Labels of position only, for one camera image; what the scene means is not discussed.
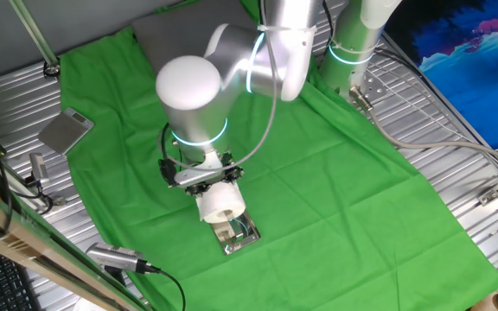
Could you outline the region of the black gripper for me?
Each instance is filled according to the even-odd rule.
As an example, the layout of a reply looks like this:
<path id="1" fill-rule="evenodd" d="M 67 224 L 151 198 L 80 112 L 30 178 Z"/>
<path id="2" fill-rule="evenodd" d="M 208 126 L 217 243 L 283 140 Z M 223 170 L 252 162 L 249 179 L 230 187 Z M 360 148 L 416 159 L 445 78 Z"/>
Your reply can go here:
<path id="1" fill-rule="evenodd" d="M 218 169 L 226 167 L 230 164 L 233 164 L 233 157 L 230 153 L 218 153 L 216 151 L 210 152 L 206 154 L 206 159 L 209 160 L 209 164 L 206 165 L 206 168 Z M 213 186 L 219 182 L 225 182 L 232 184 L 240 179 L 244 174 L 244 169 L 239 166 L 235 166 L 226 170 L 222 170 L 219 173 L 216 173 L 211 176 L 210 179 L 206 180 L 206 182 L 200 182 L 198 184 L 194 184 L 185 189 L 187 195 L 190 196 L 201 196 L 203 195 L 209 187 Z"/>

